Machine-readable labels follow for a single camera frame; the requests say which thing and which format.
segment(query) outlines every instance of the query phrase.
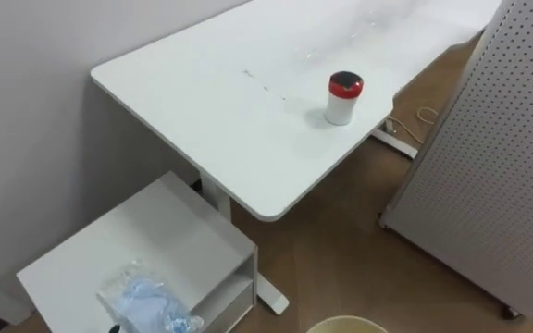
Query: desk surface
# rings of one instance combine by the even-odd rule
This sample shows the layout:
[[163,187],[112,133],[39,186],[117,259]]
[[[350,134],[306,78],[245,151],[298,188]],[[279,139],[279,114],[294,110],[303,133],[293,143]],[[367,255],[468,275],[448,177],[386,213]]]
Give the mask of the desk surface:
[[[92,76],[239,204],[273,221],[383,122],[395,93],[480,31],[499,1],[427,0],[375,26],[361,3],[254,0]],[[322,117],[338,70],[366,82],[344,127]]]

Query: wastebasket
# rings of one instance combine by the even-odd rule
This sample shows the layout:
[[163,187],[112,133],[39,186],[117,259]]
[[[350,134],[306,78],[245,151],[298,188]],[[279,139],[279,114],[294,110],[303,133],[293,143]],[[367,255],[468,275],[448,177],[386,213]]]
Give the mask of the wastebasket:
[[341,315],[326,319],[307,333],[388,333],[384,328],[367,319],[352,315]]

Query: desk foot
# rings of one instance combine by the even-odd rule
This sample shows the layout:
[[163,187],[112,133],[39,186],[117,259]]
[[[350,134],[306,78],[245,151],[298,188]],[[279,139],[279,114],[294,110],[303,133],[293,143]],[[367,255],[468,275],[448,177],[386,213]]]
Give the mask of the desk foot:
[[280,315],[289,306],[289,300],[262,274],[258,273],[258,297],[268,305],[277,315]]
[[[221,215],[231,221],[231,208],[229,196],[207,175],[201,173],[202,194]],[[256,280],[258,297],[270,307],[275,314],[280,315],[289,306],[289,300],[272,283],[258,273]]]
[[410,159],[415,159],[416,154],[418,154],[416,148],[394,138],[381,129],[374,130],[373,133],[371,133],[371,136],[386,143],[390,148],[393,148]]

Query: wooden floor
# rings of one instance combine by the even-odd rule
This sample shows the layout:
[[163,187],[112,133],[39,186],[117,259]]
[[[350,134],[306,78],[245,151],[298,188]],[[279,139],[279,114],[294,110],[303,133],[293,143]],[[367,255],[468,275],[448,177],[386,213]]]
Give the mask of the wooden floor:
[[[441,109],[471,50],[440,58],[397,98],[394,116],[424,137],[429,126],[415,120],[416,109]],[[402,130],[398,135],[415,145]],[[291,301],[281,316],[261,304],[234,332],[305,332],[333,315],[359,315],[390,333],[533,333],[533,319],[502,321],[489,295],[377,227],[409,166],[367,140],[276,223],[257,222],[234,205],[235,225],[259,246],[260,270]],[[48,331],[37,315],[6,330],[29,332]]]

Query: desk leg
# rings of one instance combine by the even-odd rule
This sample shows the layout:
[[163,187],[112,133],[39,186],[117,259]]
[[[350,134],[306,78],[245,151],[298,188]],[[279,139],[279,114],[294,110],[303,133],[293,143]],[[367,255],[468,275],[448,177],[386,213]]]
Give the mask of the desk leg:
[[[221,215],[231,221],[231,206],[229,196],[213,180],[201,173],[201,184],[203,184],[203,197],[214,206]],[[258,273],[257,278],[258,297],[270,307],[275,314],[280,315],[289,306],[289,300],[262,274]]]

